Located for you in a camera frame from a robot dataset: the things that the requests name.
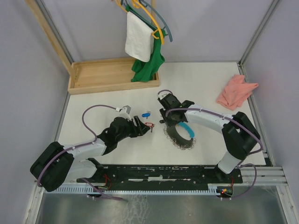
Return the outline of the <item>key with red tag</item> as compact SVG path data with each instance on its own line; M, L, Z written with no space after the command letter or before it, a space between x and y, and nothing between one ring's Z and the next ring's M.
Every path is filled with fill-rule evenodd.
M155 124L150 123L150 122L146 122L145 125L150 128L150 132L152 133L153 132L153 128L155 127Z

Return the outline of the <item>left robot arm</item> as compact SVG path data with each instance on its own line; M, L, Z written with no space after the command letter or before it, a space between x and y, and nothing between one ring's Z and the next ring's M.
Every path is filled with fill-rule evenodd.
M89 142L72 146L63 146L57 141L50 143L30 167L30 172L39 186L48 192L56 190L65 181L80 178L99 182L103 170L95 157L112 152L123 139L141 137L149 130L150 127L138 116L131 120L116 117L108 128Z

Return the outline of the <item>key with blue tag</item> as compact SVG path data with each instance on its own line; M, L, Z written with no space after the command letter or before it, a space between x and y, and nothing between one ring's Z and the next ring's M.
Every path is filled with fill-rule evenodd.
M151 112L147 111L147 112L142 114L142 117L147 119L150 115L151 115Z

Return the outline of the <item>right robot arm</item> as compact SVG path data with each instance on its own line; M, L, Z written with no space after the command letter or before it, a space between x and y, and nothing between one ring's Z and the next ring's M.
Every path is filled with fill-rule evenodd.
M166 134L182 149L193 146L194 135L189 131L190 137L185 139L178 133L177 126L187 127L188 123L195 123L223 136L227 151L215 167L217 181L226 182L238 165L249 155L259 152L254 147L256 144L262 145L260 134L245 113L231 115L213 112L189 100L180 102L171 92L159 92L157 99L162 105L160 113L166 125Z

